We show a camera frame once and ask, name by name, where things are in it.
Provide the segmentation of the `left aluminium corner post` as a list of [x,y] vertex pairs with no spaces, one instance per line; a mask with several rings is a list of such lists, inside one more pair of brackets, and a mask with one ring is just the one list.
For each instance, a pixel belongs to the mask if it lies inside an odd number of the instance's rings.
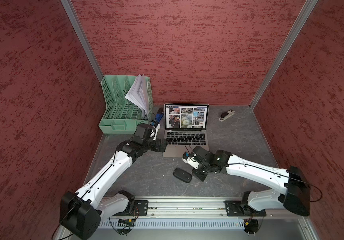
[[76,10],[73,6],[73,3],[71,0],[61,0],[62,6],[65,9],[65,12],[71,22],[71,25],[83,47],[83,50],[85,51],[85,54],[90,62],[90,65],[92,69],[94,70],[94,73],[99,80],[99,82],[102,81],[104,78],[103,71],[101,70],[101,67],[98,63],[98,60],[93,52],[93,49],[88,41],[88,38],[85,34],[85,31],[82,27],[82,24],[77,16]]

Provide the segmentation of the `beige black stapler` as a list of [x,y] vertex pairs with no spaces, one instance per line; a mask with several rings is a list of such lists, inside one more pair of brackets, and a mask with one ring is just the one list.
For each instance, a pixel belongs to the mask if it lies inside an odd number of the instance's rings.
[[219,117],[219,121],[224,122],[225,120],[232,117],[235,114],[235,112],[236,112],[235,110],[229,110],[227,112],[222,113],[221,116]]

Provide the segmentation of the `right aluminium corner post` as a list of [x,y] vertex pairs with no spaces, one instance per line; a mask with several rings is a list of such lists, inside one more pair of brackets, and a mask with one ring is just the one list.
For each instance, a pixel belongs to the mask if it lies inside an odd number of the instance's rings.
[[290,31],[288,32],[283,44],[281,45],[280,50],[278,51],[270,69],[265,75],[260,87],[258,88],[254,98],[250,103],[250,108],[254,110],[262,97],[264,91],[268,87],[269,83],[273,79],[275,73],[279,69],[282,61],[285,59],[287,53],[295,42],[297,36],[299,35],[301,29],[305,25],[307,19],[311,15],[313,9],[315,8],[318,0],[306,0],[303,7],[301,8],[296,20],[294,21]]

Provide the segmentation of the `black wireless mouse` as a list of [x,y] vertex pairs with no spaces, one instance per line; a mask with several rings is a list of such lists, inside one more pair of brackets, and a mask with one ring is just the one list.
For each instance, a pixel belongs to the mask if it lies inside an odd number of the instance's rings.
[[173,176],[184,183],[190,183],[192,181],[192,175],[181,168],[175,168]]

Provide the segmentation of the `blue stapler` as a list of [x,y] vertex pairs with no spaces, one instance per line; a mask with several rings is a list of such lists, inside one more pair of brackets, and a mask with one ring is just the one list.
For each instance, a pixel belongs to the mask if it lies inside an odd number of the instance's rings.
[[160,121],[162,120],[163,116],[164,116],[164,108],[159,108],[159,110],[158,110],[158,112],[156,114],[156,117],[154,119],[154,122],[156,124],[159,124]]

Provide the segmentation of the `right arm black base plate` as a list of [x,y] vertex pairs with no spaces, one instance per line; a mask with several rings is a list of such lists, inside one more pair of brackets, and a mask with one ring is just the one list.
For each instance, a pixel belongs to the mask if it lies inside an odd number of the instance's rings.
[[266,211],[256,211],[243,201],[225,201],[228,217],[266,217]]

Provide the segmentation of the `white paper stack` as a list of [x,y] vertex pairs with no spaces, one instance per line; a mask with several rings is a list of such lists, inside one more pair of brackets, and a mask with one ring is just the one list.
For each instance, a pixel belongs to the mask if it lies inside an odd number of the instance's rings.
[[125,98],[139,107],[143,118],[150,113],[148,85],[145,75],[140,74],[136,77]]

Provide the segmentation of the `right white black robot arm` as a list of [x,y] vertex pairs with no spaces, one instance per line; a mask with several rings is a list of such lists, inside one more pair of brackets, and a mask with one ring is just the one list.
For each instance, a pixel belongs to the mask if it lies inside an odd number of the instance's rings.
[[310,215],[311,185],[297,167],[289,170],[268,167],[223,150],[213,154],[200,146],[185,152],[183,161],[193,168],[192,174],[200,181],[204,181],[208,174],[224,173],[269,188],[260,192],[244,192],[241,201],[226,205],[229,215],[264,216],[265,210],[270,209],[286,209],[303,217]]

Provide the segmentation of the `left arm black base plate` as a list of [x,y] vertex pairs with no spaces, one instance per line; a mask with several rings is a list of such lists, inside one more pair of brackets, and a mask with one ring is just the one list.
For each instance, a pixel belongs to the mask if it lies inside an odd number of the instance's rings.
[[147,200],[135,200],[130,216],[132,217],[144,217],[148,214],[149,201]]

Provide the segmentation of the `silver open laptop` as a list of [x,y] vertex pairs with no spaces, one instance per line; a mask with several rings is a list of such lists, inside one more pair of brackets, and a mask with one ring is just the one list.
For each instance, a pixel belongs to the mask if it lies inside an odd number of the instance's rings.
[[165,158],[181,158],[199,146],[209,150],[207,136],[208,104],[164,104]]

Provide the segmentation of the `aluminium front rail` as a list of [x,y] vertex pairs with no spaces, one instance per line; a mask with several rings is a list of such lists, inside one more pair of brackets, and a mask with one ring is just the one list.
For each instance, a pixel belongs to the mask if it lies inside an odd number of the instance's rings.
[[[63,226],[77,223],[97,225],[101,220],[106,220],[112,216],[130,216],[135,200],[133,196],[118,193],[111,198],[103,199],[100,203],[94,203],[90,199],[83,200],[68,192],[61,199],[60,224]],[[246,203],[245,200],[180,198],[153,198],[147,201],[149,201],[147,217],[191,219],[225,218],[228,217],[225,201],[243,201]],[[257,217],[238,218],[252,219]]]

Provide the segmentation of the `green plastic file organizer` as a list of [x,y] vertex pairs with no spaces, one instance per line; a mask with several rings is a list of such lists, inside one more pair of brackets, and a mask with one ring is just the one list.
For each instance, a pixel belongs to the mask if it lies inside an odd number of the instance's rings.
[[125,98],[135,80],[136,76],[125,75],[106,75],[102,79],[106,110],[99,128],[104,134],[133,134],[138,124],[149,123],[155,117],[149,77],[146,77],[150,108],[147,116],[143,116],[142,110]]

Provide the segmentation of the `aluminium corner post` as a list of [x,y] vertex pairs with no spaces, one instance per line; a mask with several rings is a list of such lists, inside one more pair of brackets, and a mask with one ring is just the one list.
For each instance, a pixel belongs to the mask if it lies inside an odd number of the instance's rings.
[[285,59],[287,53],[295,42],[297,36],[299,35],[301,29],[305,25],[307,19],[311,15],[313,9],[315,8],[318,0],[306,0],[303,7],[301,8],[296,20],[294,21],[290,31],[288,32],[283,44],[281,45],[280,50],[278,51],[270,69],[265,75],[260,87],[258,88],[254,98],[250,103],[250,108],[254,110],[262,97],[264,91],[268,87],[269,83],[273,79],[275,73],[279,69],[282,61]]
[[77,16],[76,10],[73,6],[73,3],[71,0],[61,0],[62,6],[65,9],[65,12],[71,22],[71,25],[83,47],[83,50],[85,51],[85,54],[90,62],[90,65],[92,69],[94,70],[94,73],[99,80],[99,82],[102,81],[104,78],[103,71],[101,70],[101,67],[98,63],[98,60],[93,52],[93,49],[88,41],[88,38],[85,34],[85,31],[82,27],[82,24]]

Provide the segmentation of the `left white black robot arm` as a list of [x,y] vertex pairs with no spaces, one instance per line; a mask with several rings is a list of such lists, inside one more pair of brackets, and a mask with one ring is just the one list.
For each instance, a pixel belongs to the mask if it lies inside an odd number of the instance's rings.
[[75,193],[66,192],[60,203],[60,226],[81,240],[89,239],[98,228],[102,217],[130,213],[133,195],[121,191],[104,201],[103,197],[118,177],[147,151],[163,153],[166,140],[157,137],[160,124],[138,124],[135,133],[117,145],[108,163]]

